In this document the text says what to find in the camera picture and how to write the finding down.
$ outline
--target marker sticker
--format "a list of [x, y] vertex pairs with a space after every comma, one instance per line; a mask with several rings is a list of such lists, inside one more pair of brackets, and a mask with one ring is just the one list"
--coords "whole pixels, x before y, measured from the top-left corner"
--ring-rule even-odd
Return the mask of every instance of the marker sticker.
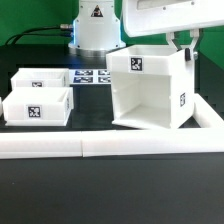
[[44, 82], [43, 81], [31, 81], [31, 86], [32, 87], [44, 87]]
[[180, 106], [183, 107], [185, 104], [186, 104], [186, 95], [185, 95], [185, 93], [183, 93], [180, 96]]
[[97, 5], [97, 6], [95, 7], [94, 11], [92, 12], [91, 17], [103, 17], [103, 14], [102, 14], [102, 12], [101, 12], [101, 10], [100, 10], [99, 5]]
[[142, 57], [130, 57], [130, 72], [143, 73], [144, 61]]
[[93, 78], [92, 77], [75, 77], [74, 78], [74, 83], [93, 83]]
[[111, 79], [110, 79], [110, 77], [99, 77], [98, 78], [98, 82], [99, 83], [111, 83]]
[[75, 75], [77, 75], [77, 76], [92, 76], [93, 70], [78, 70], [78, 71], [75, 71]]
[[67, 109], [67, 111], [69, 111], [69, 109], [70, 109], [70, 101], [69, 101], [69, 98], [67, 98], [67, 100], [66, 100], [66, 109]]
[[101, 76], [101, 75], [103, 75], [103, 76], [105, 76], [105, 75], [110, 75], [110, 72], [109, 71], [107, 71], [107, 70], [98, 70], [98, 75], [99, 76]]
[[40, 105], [27, 105], [26, 114], [28, 119], [41, 119], [42, 107]]

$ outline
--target white panel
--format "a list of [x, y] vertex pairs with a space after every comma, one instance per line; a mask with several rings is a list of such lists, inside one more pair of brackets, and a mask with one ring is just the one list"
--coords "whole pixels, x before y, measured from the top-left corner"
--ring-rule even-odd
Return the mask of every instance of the white panel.
[[194, 96], [194, 119], [202, 128], [224, 128], [223, 119], [199, 95]]
[[123, 0], [127, 34], [144, 36], [224, 24], [222, 0]]

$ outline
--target metal bracket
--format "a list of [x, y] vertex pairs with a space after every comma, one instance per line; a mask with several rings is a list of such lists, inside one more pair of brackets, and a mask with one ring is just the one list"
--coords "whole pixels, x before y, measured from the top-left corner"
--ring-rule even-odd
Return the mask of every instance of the metal bracket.
[[194, 60], [197, 60], [198, 59], [197, 48], [198, 48], [200, 41], [203, 37], [203, 31], [201, 29], [190, 30], [190, 37], [193, 38], [191, 45], [190, 45], [191, 58]]
[[[198, 59], [197, 47], [200, 44], [200, 40], [202, 38], [202, 30], [200, 29], [190, 30], [190, 37], [192, 38], [192, 42], [187, 49], [189, 52], [189, 60], [197, 60]], [[177, 32], [167, 33], [166, 41], [170, 46], [176, 48], [177, 51], [182, 50], [181, 45], [178, 43]]]
[[177, 49], [177, 51], [180, 51], [182, 50], [182, 47], [180, 46], [180, 44], [178, 43], [178, 33], [167, 33], [166, 34], [166, 41], [167, 43], [172, 46], [172, 47], [175, 47]]

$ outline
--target white plastic block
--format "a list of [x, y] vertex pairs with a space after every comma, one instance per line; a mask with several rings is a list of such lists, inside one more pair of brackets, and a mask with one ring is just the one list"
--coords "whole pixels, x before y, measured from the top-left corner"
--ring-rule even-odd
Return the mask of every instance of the white plastic block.
[[0, 116], [2, 116], [3, 108], [2, 108], [2, 98], [0, 97]]
[[221, 0], [123, 0], [122, 9], [130, 37], [224, 24]]
[[81, 132], [0, 134], [0, 159], [80, 156]]
[[202, 128], [224, 128], [223, 119], [199, 95], [194, 96], [194, 119]]
[[83, 156], [224, 152], [223, 128], [83, 132]]

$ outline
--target small white box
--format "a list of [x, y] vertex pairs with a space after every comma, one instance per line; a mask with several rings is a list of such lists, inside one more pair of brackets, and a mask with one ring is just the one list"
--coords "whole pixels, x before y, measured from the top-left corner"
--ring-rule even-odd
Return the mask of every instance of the small white box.
[[3, 101], [6, 125], [65, 126], [73, 109], [72, 88], [21, 87]]
[[68, 87], [69, 69], [20, 68], [11, 78], [16, 87]]
[[2, 98], [0, 97], [0, 117], [2, 116], [3, 109], [2, 109]]

